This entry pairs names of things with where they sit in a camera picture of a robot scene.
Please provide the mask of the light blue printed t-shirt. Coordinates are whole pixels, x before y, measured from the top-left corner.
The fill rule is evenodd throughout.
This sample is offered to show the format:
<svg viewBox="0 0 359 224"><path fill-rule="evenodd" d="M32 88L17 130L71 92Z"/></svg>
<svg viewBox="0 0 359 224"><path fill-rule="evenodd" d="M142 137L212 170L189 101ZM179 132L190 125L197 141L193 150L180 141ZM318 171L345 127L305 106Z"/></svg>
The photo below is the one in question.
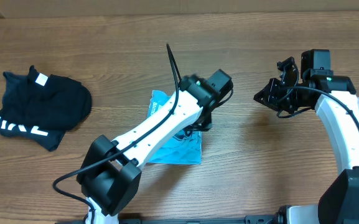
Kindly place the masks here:
<svg viewBox="0 0 359 224"><path fill-rule="evenodd" d="M169 100L163 91L152 90L147 117ZM199 165L202 162L202 132L181 130L169 139L149 160L154 164Z"/></svg>

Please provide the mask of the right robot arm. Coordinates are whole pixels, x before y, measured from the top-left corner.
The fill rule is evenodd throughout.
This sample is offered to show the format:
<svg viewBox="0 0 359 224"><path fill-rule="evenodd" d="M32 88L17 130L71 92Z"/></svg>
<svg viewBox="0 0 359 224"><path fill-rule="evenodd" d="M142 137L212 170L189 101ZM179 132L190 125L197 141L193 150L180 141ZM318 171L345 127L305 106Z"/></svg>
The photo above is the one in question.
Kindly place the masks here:
<svg viewBox="0 0 359 224"><path fill-rule="evenodd" d="M282 206L271 223L359 223L359 103L349 77L335 75L330 51L302 53L301 66L293 57L278 61L279 78L254 100L291 118L314 110L332 145L338 176L317 204Z"/></svg>

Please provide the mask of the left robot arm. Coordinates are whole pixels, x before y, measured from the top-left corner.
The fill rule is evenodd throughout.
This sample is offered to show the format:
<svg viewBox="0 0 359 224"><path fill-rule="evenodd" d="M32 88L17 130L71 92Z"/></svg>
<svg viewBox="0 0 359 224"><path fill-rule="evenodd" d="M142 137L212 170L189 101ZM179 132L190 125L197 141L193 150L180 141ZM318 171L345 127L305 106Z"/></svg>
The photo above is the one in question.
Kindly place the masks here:
<svg viewBox="0 0 359 224"><path fill-rule="evenodd" d="M113 140L95 139L77 175L88 202L85 223L117 223L118 213L134 198L142 169L169 139L189 128L208 130L211 112L233 91L231 77L217 70L210 78L186 76L166 104L140 125Z"/></svg>

